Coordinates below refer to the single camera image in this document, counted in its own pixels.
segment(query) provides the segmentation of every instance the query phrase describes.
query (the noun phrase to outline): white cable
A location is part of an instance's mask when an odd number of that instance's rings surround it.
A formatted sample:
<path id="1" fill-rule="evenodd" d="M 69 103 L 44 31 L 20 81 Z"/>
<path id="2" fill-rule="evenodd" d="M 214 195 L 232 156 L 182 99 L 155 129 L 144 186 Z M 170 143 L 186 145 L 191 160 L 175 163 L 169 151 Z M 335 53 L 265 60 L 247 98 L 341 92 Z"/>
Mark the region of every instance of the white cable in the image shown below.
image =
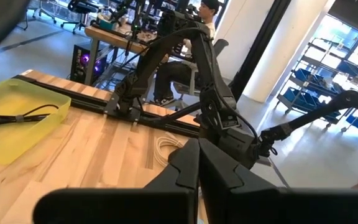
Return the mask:
<path id="1" fill-rule="evenodd" d="M 155 142 L 154 159 L 163 167 L 168 165 L 168 158 L 165 158 L 162 154 L 161 148 L 164 146 L 174 146 L 179 149 L 183 147 L 183 143 L 180 142 L 173 134 L 166 132 L 167 135 L 159 137 Z"/>

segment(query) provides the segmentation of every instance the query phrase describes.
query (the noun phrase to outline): yellow plastic bin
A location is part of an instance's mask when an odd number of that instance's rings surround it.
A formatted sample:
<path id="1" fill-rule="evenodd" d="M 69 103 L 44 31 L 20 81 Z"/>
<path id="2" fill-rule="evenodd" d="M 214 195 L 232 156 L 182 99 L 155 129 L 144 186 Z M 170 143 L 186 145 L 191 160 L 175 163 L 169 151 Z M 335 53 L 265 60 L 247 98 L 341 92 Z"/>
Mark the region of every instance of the yellow plastic bin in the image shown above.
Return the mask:
<path id="1" fill-rule="evenodd" d="M 46 107 L 29 115 L 50 113 L 39 122 L 0 125 L 0 164 L 13 162 L 43 137 L 55 129 L 66 117 L 71 98 L 39 86 L 10 79 L 0 83 L 0 115 L 16 116 L 42 105 Z"/>

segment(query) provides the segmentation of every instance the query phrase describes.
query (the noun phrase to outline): computer tower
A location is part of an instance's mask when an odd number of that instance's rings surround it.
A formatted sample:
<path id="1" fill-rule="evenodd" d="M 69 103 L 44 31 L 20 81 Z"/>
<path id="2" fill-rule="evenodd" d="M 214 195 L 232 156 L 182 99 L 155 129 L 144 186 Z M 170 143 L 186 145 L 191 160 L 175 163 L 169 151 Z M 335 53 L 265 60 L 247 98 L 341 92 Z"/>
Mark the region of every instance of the computer tower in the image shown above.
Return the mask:
<path id="1" fill-rule="evenodd" d="M 99 44 L 98 52 L 106 46 Z M 71 62 L 70 80 L 74 82 L 84 83 L 86 69 L 90 60 L 91 43 L 75 44 L 73 51 L 73 60 Z M 91 82 L 94 83 L 106 69 L 107 56 L 95 62 Z"/>

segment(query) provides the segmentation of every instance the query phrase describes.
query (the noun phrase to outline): gray concrete floor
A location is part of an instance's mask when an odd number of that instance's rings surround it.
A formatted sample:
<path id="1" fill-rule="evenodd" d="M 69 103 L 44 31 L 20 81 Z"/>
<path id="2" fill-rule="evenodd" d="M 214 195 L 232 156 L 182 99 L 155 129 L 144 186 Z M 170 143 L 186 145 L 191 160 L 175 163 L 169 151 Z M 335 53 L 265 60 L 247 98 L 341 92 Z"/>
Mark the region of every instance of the gray concrete floor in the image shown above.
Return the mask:
<path id="1" fill-rule="evenodd" d="M 30 22 L 26 31 L 16 29 L 0 44 L 0 49 L 61 30 L 59 22 L 53 25 L 50 19 L 43 19 L 43 22 Z M 73 45 L 89 41 L 81 34 L 73 35 L 71 29 L 67 26 L 67 32 L 0 52 L 0 82 L 28 69 L 66 78 L 70 73 Z M 198 101 L 193 96 L 184 99 L 188 104 Z M 291 112 L 284 116 L 286 108 L 283 105 L 275 108 L 275 99 L 268 102 L 262 104 L 242 96 L 237 108 L 258 131 L 301 115 Z M 275 144 L 279 155 L 271 156 L 271 159 L 291 187 L 348 188 L 357 182 L 358 129 L 351 128 L 343 134 L 340 129 L 347 123 L 329 129 L 325 129 L 325 125 L 323 121 L 315 121 Z M 273 184 L 282 185 L 270 167 L 256 165 L 252 171 Z"/>

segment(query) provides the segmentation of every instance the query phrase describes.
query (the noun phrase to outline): wooden table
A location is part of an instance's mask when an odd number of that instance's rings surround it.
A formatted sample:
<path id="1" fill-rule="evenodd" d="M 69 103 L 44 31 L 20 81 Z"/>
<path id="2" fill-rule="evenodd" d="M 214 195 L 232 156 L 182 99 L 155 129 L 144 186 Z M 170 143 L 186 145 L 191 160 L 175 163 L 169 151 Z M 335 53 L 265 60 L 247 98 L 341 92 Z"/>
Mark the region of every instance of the wooden table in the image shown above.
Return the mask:
<path id="1" fill-rule="evenodd" d="M 23 74 L 105 100 L 111 95 L 32 70 Z M 145 106 L 145 110 L 160 115 L 173 112 L 154 105 Z M 192 116 L 181 120 L 194 124 Z M 31 223 L 38 199 L 55 189 L 145 186 L 163 170 L 154 159 L 154 148 L 157 138 L 164 135 L 158 129 L 70 108 L 57 129 L 12 164 L 0 166 L 0 223 Z M 188 139 L 175 136 L 183 143 Z M 200 202 L 199 217 L 206 222 Z"/>
<path id="2" fill-rule="evenodd" d="M 127 27 L 125 27 L 123 29 L 119 29 L 117 31 L 122 34 L 125 34 L 127 31 Z M 93 26 L 88 26 L 87 28 L 85 28 L 85 34 L 88 37 L 92 38 L 88 68 L 87 68 L 86 76 L 85 76 L 85 85 L 91 85 L 93 67 L 94 67 L 94 63 L 96 61 L 96 55 L 98 52 L 97 49 L 99 48 L 100 41 L 111 44 L 119 49 L 125 49 L 127 47 L 128 40 L 123 37 L 120 37 L 118 35 L 114 35 L 112 33 L 106 32 L 99 28 L 93 27 Z M 146 46 L 143 44 L 132 43 L 129 51 L 131 51 L 135 54 L 138 54 L 145 48 L 146 48 Z M 162 62 L 167 62 L 168 59 L 169 59 L 169 56 L 166 55 L 164 57 L 164 59 L 162 60 Z"/>

